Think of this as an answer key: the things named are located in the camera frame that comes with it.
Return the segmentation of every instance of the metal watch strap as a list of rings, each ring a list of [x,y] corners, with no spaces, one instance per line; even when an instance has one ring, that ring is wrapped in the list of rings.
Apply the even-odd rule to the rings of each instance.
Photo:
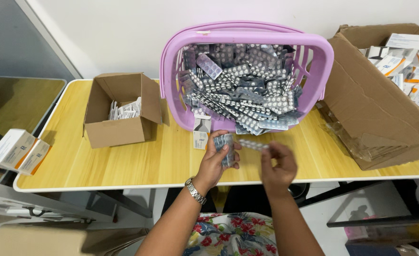
[[[186,183],[184,183],[184,185],[187,187],[187,189],[189,189],[190,195],[192,195],[197,202],[201,203],[201,205],[204,205],[206,203],[206,197],[200,195],[200,193],[193,186],[192,178],[186,180]]]

